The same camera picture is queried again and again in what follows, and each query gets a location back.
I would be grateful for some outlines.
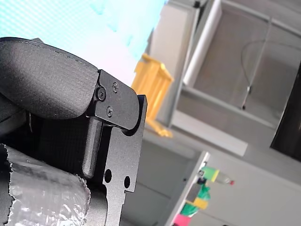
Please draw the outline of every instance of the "black fabric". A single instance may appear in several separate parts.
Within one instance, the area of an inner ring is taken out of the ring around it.
[[[96,67],[68,52],[32,40],[0,38],[0,93],[42,118],[82,115],[97,78]]]
[[[20,110],[18,106],[0,94],[0,123]]]
[[[301,161],[301,65],[271,148]]]

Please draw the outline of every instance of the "silver duct tape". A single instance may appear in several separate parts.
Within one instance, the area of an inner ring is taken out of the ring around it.
[[[83,179],[6,148],[14,198],[7,226],[85,224],[90,191]]]

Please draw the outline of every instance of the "white panel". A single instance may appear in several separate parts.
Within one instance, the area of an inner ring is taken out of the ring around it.
[[[212,154],[209,166],[229,175],[235,184],[210,183],[211,200],[203,212],[230,222],[230,226],[300,225],[300,186],[291,187],[284,178],[224,153]]]
[[[248,146],[248,143],[180,111],[175,111],[173,125],[239,156],[244,156]]]
[[[191,61],[187,67],[187,71],[183,80],[183,82],[189,86],[193,86],[198,76],[199,70],[202,67],[211,40],[222,16],[221,0],[213,1],[213,5],[210,8],[210,12],[208,17],[206,18],[204,27],[201,27],[201,24],[199,25],[200,28],[202,28],[202,33],[198,40],[196,49],[191,57]]]
[[[182,57],[182,43],[188,17],[188,10],[166,4],[152,35],[150,56],[162,61],[172,76],[177,73],[178,62]]]

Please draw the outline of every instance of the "black metal bracket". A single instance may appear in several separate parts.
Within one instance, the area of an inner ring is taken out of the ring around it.
[[[139,116],[135,91],[104,70],[98,72],[98,82],[87,116],[121,129],[134,128]]]

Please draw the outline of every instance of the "pink object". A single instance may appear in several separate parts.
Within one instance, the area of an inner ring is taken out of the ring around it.
[[[174,220],[174,225],[176,226],[188,226],[190,223],[191,218],[188,216],[184,216],[178,214]]]

